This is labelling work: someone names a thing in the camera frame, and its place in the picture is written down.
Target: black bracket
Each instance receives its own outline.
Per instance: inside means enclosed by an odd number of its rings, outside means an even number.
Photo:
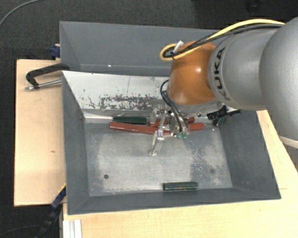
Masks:
[[[44,68],[32,70],[32,71],[27,73],[25,78],[26,78],[27,81],[29,81],[29,83],[31,85],[33,85],[34,89],[38,89],[40,87],[39,87],[39,83],[36,82],[35,77],[46,75],[46,74],[49,74],[49,73],[52,73],[52,72],[55,72],[55,71],[59,71],[59,70],[70,70],[70,67],[68,67],[64,63],[58,63],[56,65],[47,66],[47,67],[44,67]]]

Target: metal rod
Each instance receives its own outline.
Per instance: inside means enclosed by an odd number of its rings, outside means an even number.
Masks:
[[[50,82],[46,82],[46,83],[42,83],[42,84],[39,84],[37,87],[38,88],[41,88],[41,87],[45,87],[45,86],[49,86],[49,85],[55,85],[55,84],[58,84],[58,83],[61,83],[62,80],[59,79],[59,80],[54,80],[54,81],[50,81]],[[27,86],[24,88],[25,90],[33,90],[35,89],[33,85],[31,86]]]

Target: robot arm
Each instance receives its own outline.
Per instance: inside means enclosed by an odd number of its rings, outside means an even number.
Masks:
[[[278,27],[240,29],[217,47],[183,45],[171,54],[170,99],[186,117],[223,105],[267,109],[281,141],[298,148],[298,17]]]

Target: yellow cable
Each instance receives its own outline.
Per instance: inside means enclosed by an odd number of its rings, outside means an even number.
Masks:
[[[217,36],[220,36],[220,35],[223,35],[235,28],[238,28],[238,27],[241,27],[241,26],[245,26],[245,25],[250,25],[250,24],[278,24],[278,25],[284,25],[285,23],[282,23],[282,22],[279,22],[279,21],[275,21],[275,20],[270,20],[270,19],[249,19],[249,20],[246,20],[246,21],[242,21],[242,22],[239,22],[239,23],[236,23],[236,24],[233,24],[231,26],[228,26],[218,32],[216,32],[215,34],[211,35],[210,37],[208,37],[206,40],[208,39],[211,39],[211,38],[214,38],[214,37],[217,37]],[[179,54],[177,56],[174,56],[173,58],[165,58],[163,56],[164,52],[166,50],[168,50],[169,48],[174,48],[176,46],[176,43],[173,43],[173,44],[169,44],[167,46],[165,46],[161,52],[160,52],[160,59],[163,60],[163,61],[172,61],[172,60],[177,60],[179,58],[182,58],[184,57],[185,55],[195,51],[196,49],[198,49],[200,46],[198,47],[195,47],[191,50],[188,50],[182,54]]]

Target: green object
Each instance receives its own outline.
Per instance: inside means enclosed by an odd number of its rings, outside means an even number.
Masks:
[[[145,117],[113,117],[113,121],[130,124],[147,124]]]
[[[163,184],[163,190],[193,190],[198,188],[196,181],[166,182]]]
[[[182,139],[187,139],[187,132],[185,132],[184,134],[182,134]]]

